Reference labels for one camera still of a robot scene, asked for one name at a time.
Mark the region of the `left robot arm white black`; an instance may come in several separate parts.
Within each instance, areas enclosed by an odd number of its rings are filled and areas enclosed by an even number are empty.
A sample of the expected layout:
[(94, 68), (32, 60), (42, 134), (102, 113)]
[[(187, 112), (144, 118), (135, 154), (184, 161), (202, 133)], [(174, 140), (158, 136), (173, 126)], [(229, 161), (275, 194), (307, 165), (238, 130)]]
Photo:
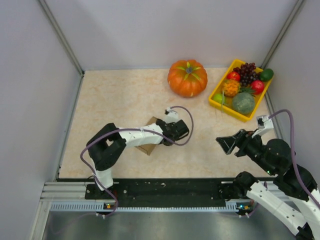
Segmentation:
[(188, 126), (181, 119), (167, 123), (157, 118), (154, 123), (140, 128), (118, 128), (114, 123), (105, 125), (87, 142), (85, 148), (94, 163), (97, 194), (105, 199), (113, 194), (112, 167), (126, 148), (171, 146), (187, 137), (189, 132)]

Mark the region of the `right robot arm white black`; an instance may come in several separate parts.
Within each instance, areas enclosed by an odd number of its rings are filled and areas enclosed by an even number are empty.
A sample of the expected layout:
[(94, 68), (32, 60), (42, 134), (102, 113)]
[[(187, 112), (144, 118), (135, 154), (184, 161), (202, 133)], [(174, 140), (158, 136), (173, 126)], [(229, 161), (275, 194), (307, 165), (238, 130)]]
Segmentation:
[(263, 144), (260, 135), (253, 131), (239, 130), (232, 136), (217, 137), (216, 141), (226, 155), (235, 148), (236, 157), (248, 157), (273, 176), (273, 184), (285, 194), (298, 209), (294, 209), (275, 196), (256, 177), (247, 171), (239, 173), (223, 196), (233, 195), (249, 198), (264, 207), (280, 220), (297, 240), (318, 240), (320, 238), (319, 187), (311, 173), (298, 165), (303, 189), (295, 173), (290, 146), (282, 139), (274, 138)]

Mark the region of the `brown cardboard box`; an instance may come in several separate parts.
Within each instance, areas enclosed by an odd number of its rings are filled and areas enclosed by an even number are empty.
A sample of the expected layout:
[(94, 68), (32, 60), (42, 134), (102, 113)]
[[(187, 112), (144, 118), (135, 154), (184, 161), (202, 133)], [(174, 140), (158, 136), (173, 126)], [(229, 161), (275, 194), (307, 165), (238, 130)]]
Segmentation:
[[(156, 121), (157, 121), (157, 118), (152, 116), (146, 125), (148, 126), (148, 125), (154, 124)], [(143, 152), (148, 156), (152, 154), (152, 151), (155, 149), (155, 147), (156, 147), (155, 144), (144, 144), (144, 145), (136, 146), (138, 150), (140, 150), (141, 152)]]

